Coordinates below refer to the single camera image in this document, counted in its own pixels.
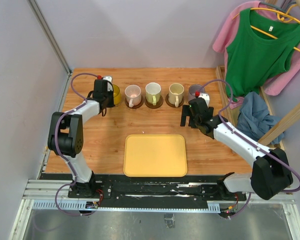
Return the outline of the yellow mug black handle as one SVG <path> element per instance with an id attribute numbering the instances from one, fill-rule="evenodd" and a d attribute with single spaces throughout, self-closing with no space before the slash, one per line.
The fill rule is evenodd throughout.
<path id="1" fill-rule="evenodd" d="M 122 100 L 121 90 L 117 85 L 113 85 L 113 102 L 114 104 L 119 103 Z"/>

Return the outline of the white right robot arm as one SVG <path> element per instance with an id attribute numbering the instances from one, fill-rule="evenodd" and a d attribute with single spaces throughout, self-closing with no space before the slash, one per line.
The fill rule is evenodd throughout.
<path id="1" fill-rule="evenodd" d="M 269 200 L 293 183 L 292 169 L 281 148 L 271 149 L 237 130 L 225 117 L 215 115 L 203 98 L 195 98 L 182 106 L 180 126 L 198 129 L 205 136 L 223 143 L 241 156 L 252 168 L 251 173 L 228 173 L 216 188 L 222 200 L 236 192 L 255 193 Z"/>

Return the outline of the woven rattan coaster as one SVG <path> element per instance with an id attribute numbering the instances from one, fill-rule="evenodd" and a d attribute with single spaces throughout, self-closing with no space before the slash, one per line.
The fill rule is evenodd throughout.
<path id="1" fill-rule="evenodd" d="M 122 99 L 119 103 L 115 104 L 114 107 L 117 108 L 117 107 L 119 107 L 122 103 L 123 103 L 123 99 Z"/>

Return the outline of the cream mug with text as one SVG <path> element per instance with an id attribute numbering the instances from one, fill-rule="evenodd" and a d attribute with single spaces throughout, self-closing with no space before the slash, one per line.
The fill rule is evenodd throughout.
<path id="1" fill-rule="evenodd" d="M 184 96 L 184 87 L 180 83 L 173 83 L 169 87 L 169 93 L 168 93 L 168 101 L 170 104 L 172 104 L 175 108 L 178 108 L 183 96 Z"/>

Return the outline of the white mug green handle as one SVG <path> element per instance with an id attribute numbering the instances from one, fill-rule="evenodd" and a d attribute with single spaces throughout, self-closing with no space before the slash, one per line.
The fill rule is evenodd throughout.
<path id="1" fill-rule="evenodd" d="M 150 82 L 145 86 L 146 100 L 149 104 L 156 106 L 161 97 L 161 86 L 156 82 Z"/>

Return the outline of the purple mug black handle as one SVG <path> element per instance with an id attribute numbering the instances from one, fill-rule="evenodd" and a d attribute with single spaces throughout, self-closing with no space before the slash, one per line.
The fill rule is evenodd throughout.
<path id="1" fill-rule="evenodd" d="M 191 100 L 195 99 L 196 95 L 197 95 L 196 92 L 201 94 L 201 93 L 205 93 L 206 91 L 205 91 L 205 88 L 202 85 L 193 84 L 188 88 L 187 100 L 191 101 Z"/>

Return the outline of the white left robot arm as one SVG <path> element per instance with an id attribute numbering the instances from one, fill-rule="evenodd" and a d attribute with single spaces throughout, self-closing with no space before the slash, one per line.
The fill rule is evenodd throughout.
<path id="1" fill-rule="evenodd" d="M 93 171 L 88 167 L 82 153 L 83 126 L 99 114 L 104 117 L 107 109 L 114 106 L 113 78 L 104 76 L 94 81 L 93 90 L 82 104 L 67 112 L 56 111 L 51 116 L 47 146 L 65 160 L 73 180 L 81 184 L 80 193 L 86 198 L 97 193 L 97 185 L 91 182 Z"/>

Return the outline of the pink translucent mug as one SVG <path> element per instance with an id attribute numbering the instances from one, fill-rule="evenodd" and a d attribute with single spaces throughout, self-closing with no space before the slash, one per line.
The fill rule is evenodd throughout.
<path id="1" fill-rule="evenodd" d="M 124 93 L 125 93 L 125 97 L 128 98 L 138 98 L 142 96 L 141 88 L 138 85 L 127 86 Z"/>

